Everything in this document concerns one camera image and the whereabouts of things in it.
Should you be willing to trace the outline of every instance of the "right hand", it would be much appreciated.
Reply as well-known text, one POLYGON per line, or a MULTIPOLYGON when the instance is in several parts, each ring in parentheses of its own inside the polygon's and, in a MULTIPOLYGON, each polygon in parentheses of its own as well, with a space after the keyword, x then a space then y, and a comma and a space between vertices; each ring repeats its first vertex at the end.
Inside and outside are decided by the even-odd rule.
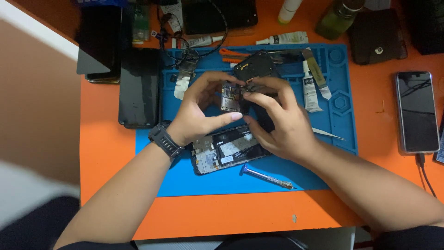
POLYGON ((307 112, 298 105, 289 82, 275 77, 255 78, 253 82, 275 89, 282 104, 281 106, 274 98, 258 92, 243 95, 246 100, 265 108, 273 120, 275 130, 267 133, 252 117, 244 116, 251 133, 262 147, 297 163, 315 157, 319 142, 313 134, 307 112))

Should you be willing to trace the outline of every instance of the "orange pry tool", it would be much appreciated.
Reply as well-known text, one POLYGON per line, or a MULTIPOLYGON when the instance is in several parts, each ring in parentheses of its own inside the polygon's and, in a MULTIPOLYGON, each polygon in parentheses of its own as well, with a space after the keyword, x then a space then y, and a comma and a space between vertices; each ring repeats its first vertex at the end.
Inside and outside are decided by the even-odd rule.
POLYGON ((238 53, 228 50, 226 48, 220 49, 219 54, 222 55, 223 62, 236 63, 236 64, 242 62, 244 59, 251 56, 250 54, 238 53))

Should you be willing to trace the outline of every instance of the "black cable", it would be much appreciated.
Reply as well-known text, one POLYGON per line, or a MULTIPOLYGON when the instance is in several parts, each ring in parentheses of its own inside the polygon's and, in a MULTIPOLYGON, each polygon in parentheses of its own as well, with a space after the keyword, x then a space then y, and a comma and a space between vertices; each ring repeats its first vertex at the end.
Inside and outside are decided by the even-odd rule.
POLYGON ((168 37, 170 37, 171 35, 167 32, 167 30, 164 28, 164 25, 165 25, 165 23, 169 20, 169 18, 167 19, 167 20, 161 20, 161 18, 160 18, 160 14, 159 14, 159 5, 161 4, 161 2, 162 2, 162 0, 160 1, 160 3, 159 3, 159 5, 157 5, 157 20, 159 21, 159 23, 160 23, 160 35, 161 35, 161 39, 159 40, 159 45, 160 45, 160 49, 164 52, 164 53, 166 53, 173 61, 174 61, 174 64, 171 64, 171 65, 166 65, 166 67, 171 67, 171 66, 178 66, 179 64, 181 64, 184 60, 197 60, 197 59, 200 59, 200 58, 202 58, 202 57, 204 57, 204 56, 208 56, 208 55, 210 55, 210 54, 212 54, 212 53, 214 53, 214 52, 216 52, 217 50, 219 50, 219 48, 222 46, 222 44, 225 42, 225 39, 226 39, 226 37, 227 37, 227 35, 228 35, 228 23, 227 23, 227 21, 226 21, 226 19, 225 19, 225 16, 222 14, 222 11, 219 9, 219 7, 217 7, 217 5, 212 1, 212 0, 207 0, 208 2, 210 2, 215 8, 216 8, 216 10, 219 12, 219 14, 221 15, 221 17, 222 17, 222 20, 223 20, 223 22, 224 22, 224 24, 225 24, 225 33, 224 33, 224 35, 223 35, 223 38, 222 38, 222 40, 219 42, 219 44, 214 48, 214 49, 212 49, 211 51, 209 51, 209 52, 207 52, 207 53, 205 53, 205 54, 203 54, 203 55, 198 55, 198 56, 189 56, 189 50, 190 50, 190 47, 189 47, 189 44, 188 44, 188 42, 184 39, 184 38, 182 38, 182 33, 183 33, 183 30, 182 30, 182 27, 180 27, 180 32, 176 32, 174 35, 173 35, 173 37, 174 38, 176 38, 176 39, 180 39, 180 40, 183 40, 183 41, 185 41, 185 45, 186 45, 186 48, 185 48, 185 53, 183 54, 183 57, 181 57, 181 58, 177 58, 177 57, 174 57, 173 55, 171 55, 170 53, 168 53, 166 50, 165 50, 165 44, 164 44, 164 42, 163 42, 163 37, 165 36, 166 38, 168 38, 168 37))
POLYGON ((424 180, 427 183, 428 188, 430 188, 430 191, 432 192, 433 196, 435 198, 437 198, 436 194, 435 194, 435 191, 433 191, 432 185, 428 181, 427 175, 425 174, 425 169, 424 169, 425 157, 424 157, 423 153, 417 153, 416 154, 416 162, 419 164, 419 167, 421 167, 421 169, 422 169, 422 175, 424 176, 424 180))

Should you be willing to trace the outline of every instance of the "hand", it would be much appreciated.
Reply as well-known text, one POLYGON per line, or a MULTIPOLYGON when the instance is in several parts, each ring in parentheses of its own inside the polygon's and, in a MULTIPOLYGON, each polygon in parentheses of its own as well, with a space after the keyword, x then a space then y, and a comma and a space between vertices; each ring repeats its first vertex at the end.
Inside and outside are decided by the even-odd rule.
POLYGON ((215 93, 221 90, 223 81, 242 83, 227 73, 207 71, 185 91, 176 118, 166 130, 179 146, 185 146, 242 118, 239 112, 225 113, 216 117, 205 117, 203 114, 202 110, 210 104, 220 106, 220 98, 215 93))
POLYGON ((246 100, 265 108, 273 120, 275 130, 267 133, 252 117, 244 117, 262 147, 297 163, 316 156, 319 143, 313 134, 307 112, 297 104, 290 84, 275 77, 255 78, 253 82, 267 87, 264 89, 277 91, 277 100, 258 92, 244 94, 246 100))

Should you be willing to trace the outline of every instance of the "charging cable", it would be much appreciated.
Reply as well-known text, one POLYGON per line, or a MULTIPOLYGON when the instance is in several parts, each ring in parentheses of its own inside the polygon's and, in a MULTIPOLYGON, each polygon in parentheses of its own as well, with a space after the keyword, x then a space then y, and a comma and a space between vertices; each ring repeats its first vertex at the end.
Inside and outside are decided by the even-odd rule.
POLYGON ((419 164, 419 167, 421 167, 422 175, 424 176, 424 180, 427 183, 428 188, 430 188, 430 191, 432 192, 433 196, 435 198, 437 198, 436 194, 435 194, 435 191, 433 191, 432 185, 428 181, 427 175, 425 174, 425 169, 424 169, 425 157, 424 157, 423 153, 417 153, 416 154, 416 162, 419 164))

